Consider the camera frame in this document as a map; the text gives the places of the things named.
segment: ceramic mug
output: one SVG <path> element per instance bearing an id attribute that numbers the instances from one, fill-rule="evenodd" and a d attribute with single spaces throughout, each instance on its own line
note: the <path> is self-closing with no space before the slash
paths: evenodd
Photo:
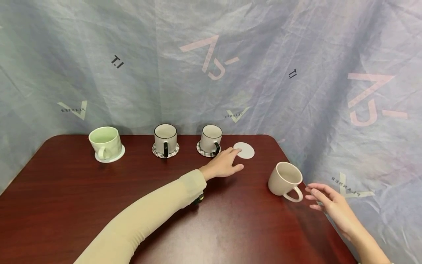
<path id="1" fill-rule="evenodd" d="M 176 150 L 177 129 L 170 124 L 161 124 L 154 129 L 155 147 L 157 151 L 168 157 L 169 153 Z"/>
<path id="2" fill-rule="evenodd" d="M 284 196 L 287 200 L 298 203 L 303 199 L 303 194 L 298 188 L 302 179 L 302 173 L 294 165 L 288 162 L 279 162 L 268 180 L 268 188 L 275 195 Z M 296 191 L 299 199 L 287 195 L 291 190 Z"/>
<path id="3" fill-rule="evenodd" d="M 202 128 L 201 142 L 199 146 L 207 153 L 213 153 L 215 156 L 220 152 L 220 141 L 223 131 L 216 125 L 206 125 Z"/>
<path id="4" fill-rule="evenodd" d="M 113 159 L 122 152 L 119 131 L 113 127 L 97 128 L 89 133 L 88 139 L 102 161 Z"/>

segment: wooden table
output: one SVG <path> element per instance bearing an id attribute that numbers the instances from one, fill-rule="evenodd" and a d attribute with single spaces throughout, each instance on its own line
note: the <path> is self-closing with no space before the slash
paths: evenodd
<path id="1" fill-rule="evenodd" d="M 0 263 L 73 263 L 120 211 L 210 160 L 196 151 L 200 136 L 178 136 L 180 152 L 167 160 L 153 156 L 153 136 L 121 139 L 126 153 L 109 164 L 94 159 L 86 135 L 56 136 L 41 146 L 0 196 Z M 268 190 L 273 168 L 287 161 L 277 142 L 225 135 L 221 145 L 236 142 L 255 149 L 252 159 L 235 159 L 245 169 L 210 180 L 203 202 L 178 211 L 141 243 L 131 263 L 355 264 L 310 202 Z"/>

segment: long sleeve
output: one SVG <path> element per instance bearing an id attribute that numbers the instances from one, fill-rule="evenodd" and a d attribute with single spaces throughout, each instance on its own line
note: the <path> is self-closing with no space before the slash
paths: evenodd
<path id="1" fill-rule="evenodd" d="M 113 218 L 74 264 L 128 264 L 144 239 L 205 189 L 199 170 L 147 194 Z"/>

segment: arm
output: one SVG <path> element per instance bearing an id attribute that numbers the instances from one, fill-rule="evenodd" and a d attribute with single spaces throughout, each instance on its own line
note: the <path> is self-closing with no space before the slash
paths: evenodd
<path id="1" fill-rule="evenodd" d="M 113 218 L 74 264 L 128 264 L 136 248 L 175 212 L 203 192 L 206 181 L 243 169 L 232 167 L 240 150 L 228 148 L 207 165 L 147 194 Z"/>
<path id="2" fill-rule="evenodd" d="M 325 184 L 318 183 L 309 184 L 305 190 L 311 193 L 311 195 L 305 196 L 307 200 L 319 201 L 323 204 L 323 206 L 312 204 L 310 207 L 327 212 L 342 235 L 355 246 L 362 264 L 391 263 L 341 194 Z"/>
<path id="3" fill-rule="evenodd" d="M 356 228 L 350 238 L 350 242 L 356 248 L 362 264 L 391 263 L 375 239 L 362 225 Z"/>

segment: coaster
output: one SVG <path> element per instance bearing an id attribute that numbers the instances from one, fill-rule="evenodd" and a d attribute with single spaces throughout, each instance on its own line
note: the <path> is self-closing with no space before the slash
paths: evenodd
<path id="1" fill-rule="evenodd" d="M 204 157 L 214 158 L 215 155 L 213 153 L 208 153 L 208 152 L 203 151 L 203 149 L 201 149 L 201 146 L 199 145 L 200 142 L 201 141 L 198 141 L 198 143 L 196 143 L 196 150 L 198 151 L 198 153 Z"/>
<path id="2" fill-rule="evenodd" d="M 179 150 L 180 150 L 179 143 L 176 143 L 176 149 L 173 152 L 169 153 L 167 158 L 171 158 L 175 156 L 179 152 Z M 155 143 L 152 145 L 152 153 L 156 157 L 165 158 L 164 154 L 161 154 L 160 152 L 157 151 L 157 148 L 155 147 Z"/>
<path id="3" fill-rule="evenodd" d="M 234 146 L 234 149 L 242 149 L 242 152 L 238 154 L 238 157 L 250 159 L 255 155 L 255 150 L 251 145 L 245 142 L 237 142 Z"/>
<path id="4" fill-rule="evenodd" d="M 111 162 L 114 162 L 114 161 L 116 161 L 116 160 L 118 160 L 118 159 L 120 159 L 121 157 L 123 157 L 123 155 L 124 155 L 124 153 L 126 152 L 126 148 L 122 145 L 122 151 L 120 152 L 120 154 L 117 156 L 117 157 L 115 157 L 115 158 L 112 158 L 112 159 L 108 159 L 108 160 L 101 160 L 99 157 L 98 157 L 98 154 L 97 153 L 95 153 L 95 159 L 97 160 L 97 161 L 99 161 L 99 162 L 101 162 L 101 163 L 111 163 Z"/>

